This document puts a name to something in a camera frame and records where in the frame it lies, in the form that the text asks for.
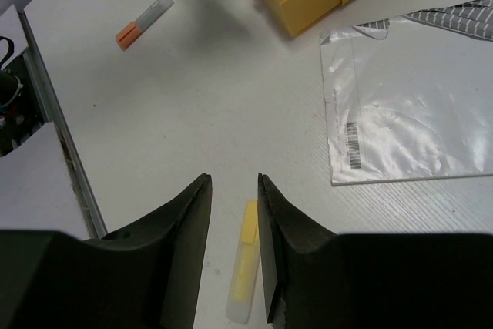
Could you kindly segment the white booklet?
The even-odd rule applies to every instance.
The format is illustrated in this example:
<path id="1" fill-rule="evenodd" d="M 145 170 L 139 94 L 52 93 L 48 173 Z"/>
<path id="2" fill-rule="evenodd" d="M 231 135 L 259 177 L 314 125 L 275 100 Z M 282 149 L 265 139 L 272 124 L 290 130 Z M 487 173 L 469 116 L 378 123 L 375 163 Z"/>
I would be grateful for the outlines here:
<path id="1" fill-rule="evenodd" d="M 334 185 L 492 173 L 492 0 L 320 37 Z"/>

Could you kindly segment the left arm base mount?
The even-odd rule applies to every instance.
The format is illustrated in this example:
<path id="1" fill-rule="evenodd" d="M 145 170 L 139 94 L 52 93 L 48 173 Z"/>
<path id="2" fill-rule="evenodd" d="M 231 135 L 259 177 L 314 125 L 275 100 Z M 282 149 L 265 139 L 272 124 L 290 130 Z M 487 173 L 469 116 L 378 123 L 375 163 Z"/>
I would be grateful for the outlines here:
<path id="1" fill-rule="evenodd" d="M 1 156 L 21 146 L 45 123 L 23 55 L 1 37 Z"/>

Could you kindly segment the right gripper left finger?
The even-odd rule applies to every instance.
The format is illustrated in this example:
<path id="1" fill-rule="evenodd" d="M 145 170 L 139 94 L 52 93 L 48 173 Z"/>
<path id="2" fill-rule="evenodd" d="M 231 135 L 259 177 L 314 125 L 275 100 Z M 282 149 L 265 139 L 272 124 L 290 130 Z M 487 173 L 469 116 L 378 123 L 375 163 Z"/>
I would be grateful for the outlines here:
<path id="1" fill-rule="evenodd" d="M 201 174 L 144 217 L 87 244 L 109 257 L 112 295 L 147 328 L 191 328 L 196 316 L 213 184 Z"/>

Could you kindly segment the yellow pastel highlighter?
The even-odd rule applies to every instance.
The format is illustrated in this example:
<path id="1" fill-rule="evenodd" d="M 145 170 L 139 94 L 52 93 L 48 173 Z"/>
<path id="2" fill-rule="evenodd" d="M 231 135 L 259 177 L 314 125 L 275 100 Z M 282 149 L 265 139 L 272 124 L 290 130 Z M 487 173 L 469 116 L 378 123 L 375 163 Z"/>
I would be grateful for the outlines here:
<path id="1" fill-rule="evenodd" d="M 244 210 L 226 305 L 226 316 L 231 321 L 245 324 L 249 320 L 259 262 L 258 206 L 256 200 L 250 200 Z"/>

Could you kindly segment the orange pastel highlighter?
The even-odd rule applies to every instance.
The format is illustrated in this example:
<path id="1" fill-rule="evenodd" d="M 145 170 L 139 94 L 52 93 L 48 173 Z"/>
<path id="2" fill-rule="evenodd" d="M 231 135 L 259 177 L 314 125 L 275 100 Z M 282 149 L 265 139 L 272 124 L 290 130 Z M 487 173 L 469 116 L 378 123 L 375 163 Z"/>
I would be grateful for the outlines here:
<path id="1" fill-rule="evenodd" d="M 116 35 L 116 43 L 125 51 L 131 46 L 151 25 L 153 25 L 174 4 L 173 0 L 156 0 L 136 20 L 130 22 Z"/>

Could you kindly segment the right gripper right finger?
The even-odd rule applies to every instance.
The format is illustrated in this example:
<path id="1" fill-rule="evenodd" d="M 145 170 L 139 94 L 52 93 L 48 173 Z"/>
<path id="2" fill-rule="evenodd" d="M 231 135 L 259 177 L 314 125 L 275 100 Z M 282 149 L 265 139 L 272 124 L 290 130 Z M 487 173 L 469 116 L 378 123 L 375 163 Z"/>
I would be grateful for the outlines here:
<path id="1" fill-rule="evenodd" d="M 338 327 L 336 235 L 258 175 L 258 220 L 267 322 L 273 327 Z"/>

